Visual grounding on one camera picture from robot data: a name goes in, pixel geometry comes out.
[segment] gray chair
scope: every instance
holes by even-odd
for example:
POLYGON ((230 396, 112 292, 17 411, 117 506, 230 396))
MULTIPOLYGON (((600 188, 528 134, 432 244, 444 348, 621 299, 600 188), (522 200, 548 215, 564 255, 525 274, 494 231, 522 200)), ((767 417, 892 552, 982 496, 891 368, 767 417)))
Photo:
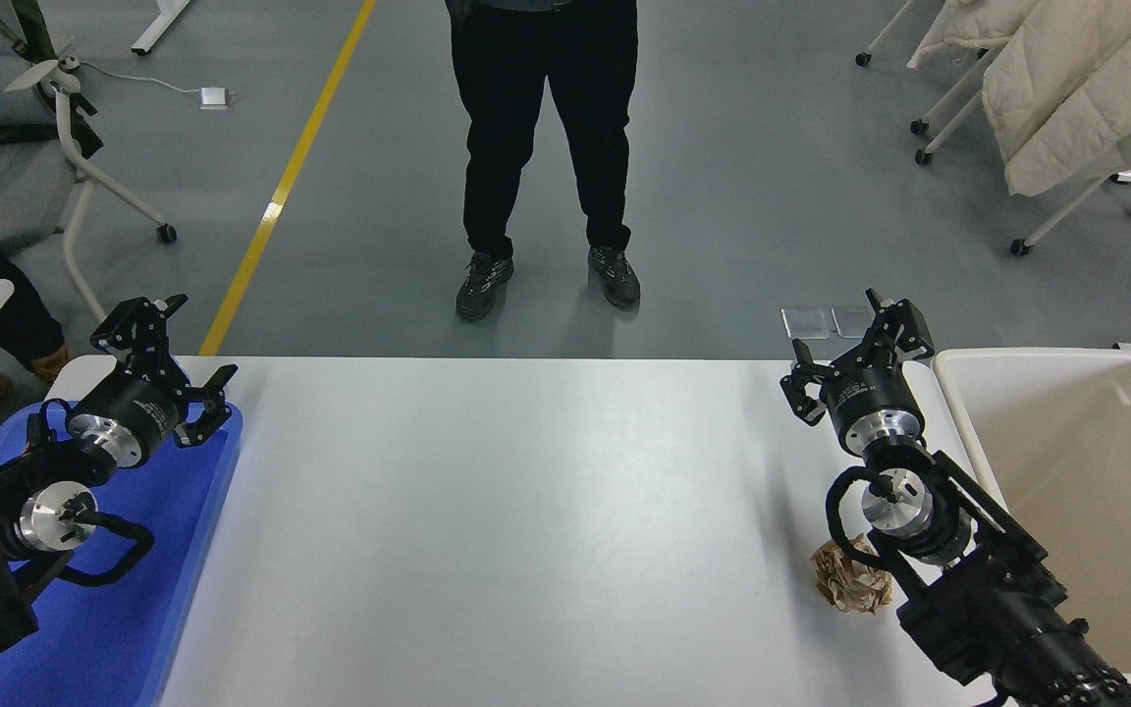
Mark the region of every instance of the gray chair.
POLYGON ((176 233, 158 212, 81 156, 71 133, 71 95, 79 93, 80 84, 55 62, 29 63, 12 52, 5 33, 23 37, 24 32, 10 0, 0 0, 0 129, 50 126, 58 133, 54 139, 0 145, 0 247, 10 250, 63 233, 63 268, 95 321, 102 322, 106 312, 75 258, 94 188, 102 184, 154 221, 162 241, 175 241, 176 233), (43 94, 53 95, 54 112, 43 94), (64 218, 75 188, 76 201, 64 218))

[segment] robotic arm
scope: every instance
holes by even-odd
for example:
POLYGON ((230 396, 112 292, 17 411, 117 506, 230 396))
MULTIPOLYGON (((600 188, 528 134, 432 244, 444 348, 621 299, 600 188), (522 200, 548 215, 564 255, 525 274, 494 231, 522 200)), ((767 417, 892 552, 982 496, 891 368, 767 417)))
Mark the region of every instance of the robotic arm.
POLYGON ((185 295, 166 301, 121 301, 90 344, 115 354, 116 368, 76 407, 49 399, 28 417, 28 447, 0 465, 0 653, 37 630, 32 604, 54 578, 81 586, 120 580, 153 545, 152 532, 98 510, 90 488, 107 483, 116 469, 147 462, 170 433, 176 446, 205 442, 225 420, 225 385, 233 365, 217 369, 193 388, 169 353, 166 320, 185 295), (191 403, 204 411, 185 421, 191 403), (66 408, 71 439, 57 441, 46 406, 66 408), (133 540, 112 569, 86 574, 69 568, 72 551, 98 527, 133 540), (9 562, 23 562, 12 568, 9 562))
POLYGON ((899 370, 934 353, 923 314, 907 300, 881 301, 872 290, 866 298, 875 317, 860 345, 821 365, 795 339, 797 360, 780 380, 795 415, 814 425, 829 413, 840 448, 863 462, 827 493, 831 540, 897 578, 907 598, 897 618, 939 671, 961 684, 993 676, 987 707, 1010 697, 1033 707, 1131 707, 1131 684, 1085 640, 1088 623, 1055 612, 1068 592, 1043 567, 1046 551, 946 452, 926 450, 923 413, 899 370), (840 501, 857 482, 866 483, 862 511, 875 554, 854 548, 840 523, 840 501), (925 584, 907 558, 941 577, 925 584))

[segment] black sneaker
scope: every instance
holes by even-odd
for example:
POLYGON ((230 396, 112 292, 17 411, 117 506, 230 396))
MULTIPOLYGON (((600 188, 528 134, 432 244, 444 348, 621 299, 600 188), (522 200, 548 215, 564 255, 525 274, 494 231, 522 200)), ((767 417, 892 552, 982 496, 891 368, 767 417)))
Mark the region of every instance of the black sneaker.
POLYGON ((631 309, 640 303, 640 278, 631 269, 631 261, 624 250, 616 248, 592 248, 587 251, 588 265, 597 273, 605 286, 605 299, 618 309, 631 309))
POLYGON ((467 322, 477 321, 495 304, 495 295, 512 277, 512 258, 493 260, 486 253, 470 258, 470 274, 457 293, 457 313, 467 322))

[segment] black pants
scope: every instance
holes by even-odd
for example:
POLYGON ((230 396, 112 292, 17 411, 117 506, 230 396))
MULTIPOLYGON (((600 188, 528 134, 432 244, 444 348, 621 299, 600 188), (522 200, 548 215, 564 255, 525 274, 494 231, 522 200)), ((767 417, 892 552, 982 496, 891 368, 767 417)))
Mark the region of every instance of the black pants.
POLYGON ((465 231, 474 250, 512 256, 506 225, 534 149, 544 79, 566 127, 587 241, 624 249, 628 104, 637 79, 637 0, 575 0, 549 12, 481 5, 452 32, 452 67, 470 115, 465 231))
POLYGON ((41 303, 33 283, 1 250, 0 279, 11 281, 14 286, 0 309, 0 346, 32 371, 34 359, 49 356, 63 345, 63 328, 41 303))

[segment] brown crumpled paper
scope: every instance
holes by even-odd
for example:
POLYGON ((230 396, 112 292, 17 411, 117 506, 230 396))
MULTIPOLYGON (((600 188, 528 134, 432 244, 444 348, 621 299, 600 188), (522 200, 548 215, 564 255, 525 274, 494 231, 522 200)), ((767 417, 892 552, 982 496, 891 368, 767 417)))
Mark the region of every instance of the brown crumpled paper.
MULTIPOLYGON (((862 534, 853 538, 853 545, 874 553, 862 534)), ((811 555, 811 562, 814 564, 814 586, 822 598, 840 612, 874 614, 892 601, 892 575, 845 558, 845 552, 834 541, 822 543, 811 555)))

